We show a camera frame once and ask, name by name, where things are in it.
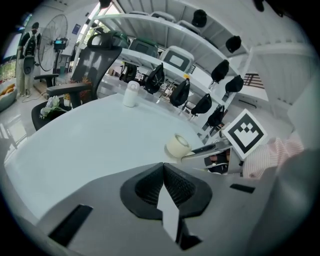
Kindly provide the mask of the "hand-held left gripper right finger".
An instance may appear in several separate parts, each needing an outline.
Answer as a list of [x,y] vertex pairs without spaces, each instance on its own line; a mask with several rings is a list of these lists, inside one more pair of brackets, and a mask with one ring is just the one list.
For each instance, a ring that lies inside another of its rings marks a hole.
[[172,164],[163,164],[163,181],[182,218],[200,216],[212,199],[212,189],[205,181]]

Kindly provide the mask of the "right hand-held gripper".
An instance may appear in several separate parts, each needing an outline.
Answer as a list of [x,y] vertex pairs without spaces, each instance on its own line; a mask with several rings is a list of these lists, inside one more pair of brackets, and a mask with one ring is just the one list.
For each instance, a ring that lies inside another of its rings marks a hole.
[[267,132],[258,120],[244,109],[230,124],[219,132],[216,143],[193,149],[181,161],[192,158],[206,158],[210,173],[221,175],[241,174],[245,159],[265,140]]

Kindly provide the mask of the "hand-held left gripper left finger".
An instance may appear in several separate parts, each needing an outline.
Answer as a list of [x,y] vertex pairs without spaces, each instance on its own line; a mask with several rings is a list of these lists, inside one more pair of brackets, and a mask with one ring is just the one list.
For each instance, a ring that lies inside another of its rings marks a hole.
[[160,191],[164,185],[164,164],[157,163],[126,180],[120,188],[123,205],[136,217],[147,220],[162,220],[158,209]]

